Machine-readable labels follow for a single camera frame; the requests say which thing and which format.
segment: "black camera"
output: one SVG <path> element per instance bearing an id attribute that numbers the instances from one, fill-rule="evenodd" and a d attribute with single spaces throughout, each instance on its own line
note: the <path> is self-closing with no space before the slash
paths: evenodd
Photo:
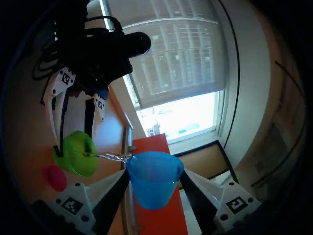
<path id="1" fill-rule="evenodd" d="M 97 93 L 107 99 L 108 85 L 133 71 L 129 58 L 147 53 L 151 40 L 142 32 L 124 34 L 114 17 L 86 18 L 88 2 L 70 0 L 58 5 L 54 12 L 56 40 L 43 49 L 37 66 L 40 71 L 50 69 L 46 77 L 68 67 L 76 74 L 72 90 L 90 96 Z M 85 22 L 102 18 L 112 21 L 112 32 L 105 28 L 85 29 Z M 41 69 L 43 63 L 52 61 L 56 61 L 53 66 Z"/>

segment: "screw hole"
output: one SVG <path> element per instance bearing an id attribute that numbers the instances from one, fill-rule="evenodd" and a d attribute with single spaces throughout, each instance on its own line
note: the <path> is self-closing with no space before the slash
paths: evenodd
<path id="1" fill-rule="evenodd" d="M 87 215 L 82 215 L 81 216 L 81 220 L 84 222 L 88 222 L 89 221 L 89 217 Z"/>
<path id="2" fill-rule="evenodd" d="M 228 219 L 228 215 L 227 215 L 227 214 L 222 214 L 222 215 L 219 217 L 219 219 L 220 219 L 221 221 L 226 221 L 226 220 Z"/>

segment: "wooden surface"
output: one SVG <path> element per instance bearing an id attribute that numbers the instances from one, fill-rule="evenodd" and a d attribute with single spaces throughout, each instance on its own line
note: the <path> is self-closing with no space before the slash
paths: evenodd
<path id="1" fill-rule="evenodd" d="M 224 172 L 228 166 L 218 145 L 212 145 L 199 151 L 179 157 L 186 169 L 207 179 Z"/>
<path id="2" fill-rule="evenodd" d="M 133 145 L 137 147 L 133 155 L 148 151 L 169 153 L 165 134 L 136 139 Z M 168 204 L 162 209 L 144 209 L 138 204 L 136 197 L 134 197 L 134 202 L 137 226 L 144 228 L 139 231 L 139 235 L 188 234 L 178 187 Z"/>
<path id="3" fill-rule="evenodd" d="M 22 60 L 8 79 L 4 103 L 5 150 L 8 162 L 20 189 L 28 203 L 37 199 L 46 202 L 58 195 L 42 178 L 42 169 L 53 165 L 53 139 L 45 117 L 45 107 L 40 104 L 45 80 L 33 81 L 31 69 L 35 56 Z M 83 92 L 79 98 L 70 97 L 65 115 L 65 136 L 75 130 L 84 130 L 85 100 L 90 97 Z M 122 118 L 119 104 L 105 102 L 105 120 L 98 127 L 94 144 L 98 152 L 121 152 L 126 118 Z M 81 181 L 85 185 L 119 171 L 119 162 L 99 159 L 97 171 L 88 178 L 65 172 L 68 184 Z M 109 234 L 123 234 L 121 210 L 117 211 Z"/>

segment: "black cable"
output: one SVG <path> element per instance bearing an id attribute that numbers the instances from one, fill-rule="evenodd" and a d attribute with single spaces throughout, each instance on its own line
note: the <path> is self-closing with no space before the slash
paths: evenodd
<path id="1" fill-rule="evenodd" d="M 221 4 L 222 8 L 224 9 L 226 15 L 227 15 L 227 19 L 230 23 L 230 27 L 232 29 L 232 35 L 234 37 L 234 41 L 235 41 L 235 47 L 236 47 L 236 55 L 237 55 L 237 62 L 238 62 L 238 82 L 237 82 L 237 94 L 236 94 L 236 103 L 235 103 L 235 110 L 234 110 L 234 114 L 233 114 L 233 117 L 232 117 L 232 123 L 230 125 L 230 128 L 229 128 L 229 132 L 228 132 L 228 135 L 227 135 L 227 138 L 226 138 L 226 141 L 225 141 L 225 144 L 224 144 L 224 149 L 226 147 L 226 144 L 228 142 L 228 139 L 229 139 L 229 136 L 230 136 L 230 133 L 232 131 L 232 126 L 234 124 L 234 121 L 235 121 L 235 115 L 236 115 L 236 111 L 237 111 L 237 106 L 238 106 L 238 98 L 239 98 L 239 86 L 240 86 L 240 59 L 239 59 L 239 47 L 238 47 L 238 42 L 237 42 L 237 37 L 236 37 L 236 33 L 235 33 L 235 29 L 234 29 L 234 26 L 232 24 L 232 21 L 230 19 L 230 16 L 228 14 L 228 11 L 226 10 L 224 4 L 221 2 L 221 0 L 219 0 L 219 3 Z"/>
<path id="2" fill-rule="evenodd" d="M 296 82 L 295 78 L 288 72 L 288 70 L 279 62 L 275 61 L 275 63 L 288 75 L 288 77 L 292 80 L 292 82 L 295 84 L 295 86 L 297 87 L 303 101 L 304 101 L 304 94 L 302 92 L 302 89 L 300 88 L 299 84 Z"/>
<path id="3" fill-rule="evenodd" d="M 281 65 L 277 61 L 275 61 L 275 63 L 288 75 L 288 77 L 291 79 L 291 81 L 295 84 L 295 86 L 296 86 L 297 90 L 299 91 L 299 93 L 300 93 L 300 95 L 302 97 L 302 100 L 304 102 L 304 95 L 303 95 L 302 89 L 300 88 L 299 84 L 296 82 L 295 78 L 286 70 L 286 68 L 283 65 Z M 270 177 L 272 174 L 274 174 L 286 162 L 286 160 L 290 157 L 290 155 L 293 153 L 293 151 L 295 150 L 295 148 L 299 144 L 299 142 L 301 140 L 301 137 L 303 135 L 303 132 L 304 132 L 305 125 L 306 125 L 306 114 L 304 114 L 304 120 L 303 120 L 303 124 L 302 124 L 301 130 L 300 130 L 300 133 L 299 133 L 299 135 L 297 137 L 296 142 L 292 146 L 291 150 L 287 153 L 287 155 L 284 157 L 284 159 L 274 169 L 272 169 L 269 173 L 266 173 L 259 180 L 257 180 L 253 184 L 251 184 L 251 187 L 254 187 L 256 184 L 258 184 L 261 181 L 263 181 L 263 180 L 267 179 L 268 177 Z"/>
<path id="4" fill-rule="evenodd" d="M 92 17 L 89 19 L 86 18 L 86 19 L 84 19 L 84 23 L 90 22 L 93 20 L 104 19 L 104 18 L 111 20 L 115 29 L 105 29 L 105 28 L 84 29 L 81 32 L 81 37 L 87 38 L 87 35 L 97 36 L 97 35 L 101 35 L 104 31 L 109 31 L 109 30 L 122 31 L 121 24 L 119 23 L 119 21 L 116 18 L 114 18 L 112 16 L 96 16 L 96 17 Z M 64 45 L 58 41 L 53 41 L 55 38 L 58 38 L 58 36 L 59 36 L 58 34 L 60 33 L 58 30 L 57 24 L 55 25 L 55 27 L 56 27 L 56 29 L 55 29 L 56 34 L 54 35 L 53 38 L 48 39 L 44 43 L 44 45 L 41 48 L 42 55 L 40 56 L 40 58 L 38 59 L 38 61 L 36 62 L 35 66 L 32 70 L 32 78 L 34 81 L 39 81 L 39 80 L 43 80 L 46 78 L 49 79 L 54 73 L 61 70 L 65 66 L 65 65 L 63 65 L 63 63 L 61 61 L 59 61 L 60 59 L 59 59 L 59 55 L 58 55 L 58 49 Z M 42 66 L 43 63 L 48 63 L 48 62 L 52 62 L 52 61 L 57 61 L 57 62 L 55 64 L 49 65 L 47 67 Z M 39 72 L 46 72 L 46 73 L 43 73 L 40 76 L 36 76 L 35 75 L 36 70 L 38 70 Z"/>

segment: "red tabletop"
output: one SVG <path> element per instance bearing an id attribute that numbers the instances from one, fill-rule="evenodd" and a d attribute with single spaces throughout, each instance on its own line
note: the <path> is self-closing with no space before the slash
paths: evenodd
<path id="1" fill-rule="evenodd" d="M 137 147 L 133 155 L 148 151 L 170 153 L 165 134 L 133 140 L 133 146 Z M 144 209 L 138 204 L 136 197 L 134 197 L 134 205 L 137 226 L 144 228 L 139 231 L 139 235 L 188 235 L 178 187 L 169 203 L 162 209 Z"/>

